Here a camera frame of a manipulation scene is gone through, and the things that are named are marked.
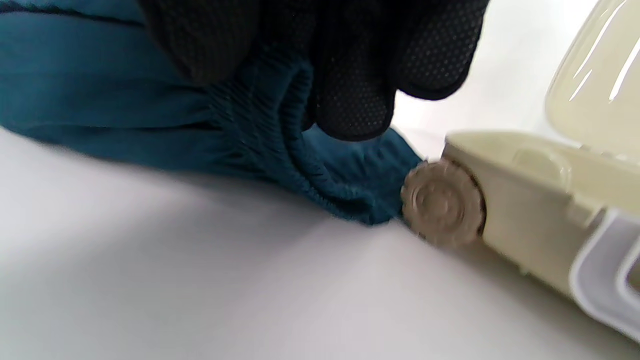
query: teal fabric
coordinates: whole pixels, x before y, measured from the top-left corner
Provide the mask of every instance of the teal fabric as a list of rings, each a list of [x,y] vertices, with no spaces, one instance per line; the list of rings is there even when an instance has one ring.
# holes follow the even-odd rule
[[[77,11],[141,19],[134,1],[77,3]],[[312,67],[277,45],[257,45],[233,79],[203,89],[177,75],[142,25],[10,12],[0,13],[0,34],[0,125],[38,141],[163,170],[269,181],[370,225],[400,215],[404,177],[420,162],[393,130],[363,143],[317,128],[303,133]]]

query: transparent plastic lid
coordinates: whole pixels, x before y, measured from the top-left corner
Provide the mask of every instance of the transparent plastic lid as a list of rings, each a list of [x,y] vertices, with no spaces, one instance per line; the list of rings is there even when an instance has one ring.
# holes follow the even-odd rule
[[[565,136],[640,159],[640,1],[600,0],[547,94],[547,117]]]

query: black glove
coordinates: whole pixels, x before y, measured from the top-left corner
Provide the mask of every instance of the black glove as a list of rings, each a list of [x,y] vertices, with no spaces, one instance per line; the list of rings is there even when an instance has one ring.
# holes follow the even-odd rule
[[[278,31],[263,33],[304,51],[314,64],[304,126],[316,123],[334,138],[362,141],[387,130],[396,90],[428,100],[457,91],[488,1],[265,0],[272,11],[263,21]]]
[[[233,73],[258,36],[315,68],[303,129],[347,141],[386,131],[396,90],[427,100],[467,77],[489,0],[138,0],[161,47],[192,82]]]
[[[138,0],[147,28],[194,85],[231,76],[250,52],[260,0]]]

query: cream plastic device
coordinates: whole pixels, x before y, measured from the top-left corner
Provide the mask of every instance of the cream plastic device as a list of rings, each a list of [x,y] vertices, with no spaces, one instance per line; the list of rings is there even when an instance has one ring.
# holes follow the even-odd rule
[[[640,0],[600,0],[549,88],[580,148],[514,132],[447,136],[403,188],[435,245],[481,238],[589,316],[640,343]]]

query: white table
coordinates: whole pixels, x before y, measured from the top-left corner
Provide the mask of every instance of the white table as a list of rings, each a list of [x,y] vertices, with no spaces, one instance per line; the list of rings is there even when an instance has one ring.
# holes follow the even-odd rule
[[[465,87],[401,97],[395,125],[428,155],[451,129],[542,131],[594,3],[493,0]],[[2,360],[640,356],[482,246],[446,254],[268,186],[178,181],[5,132],[0,150]]]

